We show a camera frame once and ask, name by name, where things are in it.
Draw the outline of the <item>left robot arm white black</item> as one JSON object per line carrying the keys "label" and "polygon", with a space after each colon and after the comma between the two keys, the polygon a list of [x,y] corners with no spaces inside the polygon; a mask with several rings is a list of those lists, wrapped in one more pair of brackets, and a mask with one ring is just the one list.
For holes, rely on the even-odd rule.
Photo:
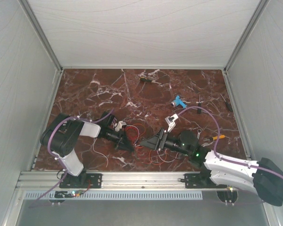
{"label": "left robot arm white black", "polygon": [[112,112],[104,112],[95,121],[60,113],[42,133],[41,145],[47,147],[49,154],[71,175],[70,180],[76,187],[85,186],[88,180],[83,173],[84,165],[75,153],[75,145],[80,136],[103,138],[115,143],[117,150],[134,151],[125,131],[126,123],[120,121],[116,128],[110,127],[114,118]]}

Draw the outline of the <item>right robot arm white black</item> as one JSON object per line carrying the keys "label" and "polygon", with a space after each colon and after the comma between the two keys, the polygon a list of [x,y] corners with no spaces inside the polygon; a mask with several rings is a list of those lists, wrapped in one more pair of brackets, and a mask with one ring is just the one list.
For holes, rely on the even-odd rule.
{"label": "right robot arm white black", "polygon": [[262,201],[280,207],[283,204],[283,171],[268,158],[249,161],[222,155],[199,144],[190,130],[177,137],[164,129],[141,141],[141,146],[154,151],[168,149],[188,157],[199,173],[187,173],[182,182],[187,188],[233,187],[256,194]]}

